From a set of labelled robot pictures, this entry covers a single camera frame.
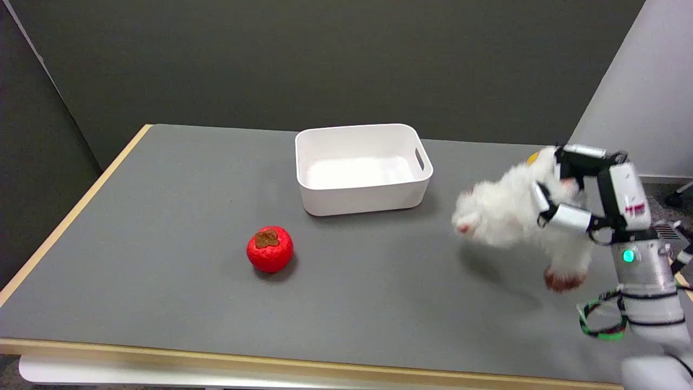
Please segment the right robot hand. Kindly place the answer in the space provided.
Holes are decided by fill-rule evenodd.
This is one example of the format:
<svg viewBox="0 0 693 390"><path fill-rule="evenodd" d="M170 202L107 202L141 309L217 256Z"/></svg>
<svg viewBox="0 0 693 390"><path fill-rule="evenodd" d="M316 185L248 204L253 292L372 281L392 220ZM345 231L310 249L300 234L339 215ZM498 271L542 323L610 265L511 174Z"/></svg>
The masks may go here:
<svg viewBox="0 0 693 390"><path fill-rule="evenodd" d="M539 227L551 225L584 233L601 246L658 239L643 183L626 152L566 144L556 149L554 159L554 176L576 180L580 190L584 189L584 178L596 178L604 215L558 202L557 196L537 181L531 195L539 210Z"/></svg>

